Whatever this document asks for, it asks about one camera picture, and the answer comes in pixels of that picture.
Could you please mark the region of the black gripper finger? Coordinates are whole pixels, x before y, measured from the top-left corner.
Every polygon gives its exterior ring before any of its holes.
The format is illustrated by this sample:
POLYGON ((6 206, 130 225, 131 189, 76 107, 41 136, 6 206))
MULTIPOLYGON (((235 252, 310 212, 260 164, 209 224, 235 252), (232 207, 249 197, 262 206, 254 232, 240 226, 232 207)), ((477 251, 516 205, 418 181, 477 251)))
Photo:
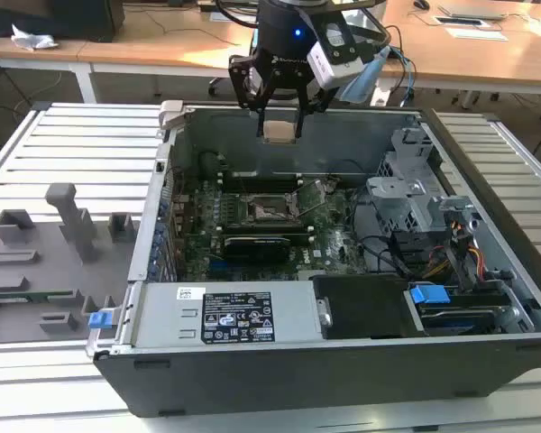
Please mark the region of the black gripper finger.
POLYGON ((296 138, 300 138, 302 135, 305 117, 315 113, 324 113, 331 101, 335 98, 338 90, 339 88, 320 88, 312 98, 309 98, 307 94, 307 84, 302 81, 297 83, 298 110, 294 128, 296 138))
POLYGON ((239 107, 258 115, 257 136, 262 136, 265 109, 276 89, 275 72, 269 54, 229 58, 228 73, 239 107))

